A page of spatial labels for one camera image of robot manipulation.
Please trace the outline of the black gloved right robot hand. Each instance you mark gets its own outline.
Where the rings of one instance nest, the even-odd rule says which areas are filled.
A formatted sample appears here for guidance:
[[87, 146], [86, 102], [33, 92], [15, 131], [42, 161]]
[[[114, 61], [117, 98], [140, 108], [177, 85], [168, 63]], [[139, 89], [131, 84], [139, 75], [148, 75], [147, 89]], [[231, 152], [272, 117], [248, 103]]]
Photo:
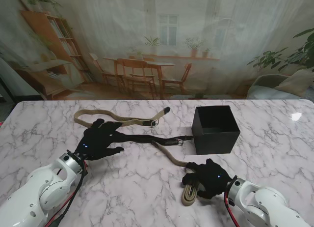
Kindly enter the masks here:
[[187, 185], [195, 182], [202, 184], [205, 189], [197, 191], [197, 195], [205, 199], [211, 199], [226, 190], [228, 191], [230, 189], [229, 186], [237, 179], [237, 175], [231, 178], [229, 174], [211, 158], [206, 159], [205, 164], [188, 162], [185, 167], [192, 170], [193, 173], [187, 173], [182, 178], [182, 184]]

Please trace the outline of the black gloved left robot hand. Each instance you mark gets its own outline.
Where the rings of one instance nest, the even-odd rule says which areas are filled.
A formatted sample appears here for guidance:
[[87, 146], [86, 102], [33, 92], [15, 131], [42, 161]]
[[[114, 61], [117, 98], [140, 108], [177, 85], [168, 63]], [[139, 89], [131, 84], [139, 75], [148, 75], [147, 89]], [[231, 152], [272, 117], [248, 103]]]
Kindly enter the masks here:
[[84, 160], [96, 161], [123, 152], [122, 147], [108, 148], [113, 143], [114, 132], [121, 125], [121, 122], [105, 122], [103, 119], [97, 119], [84, 131], [83, 138], [74, 153]]

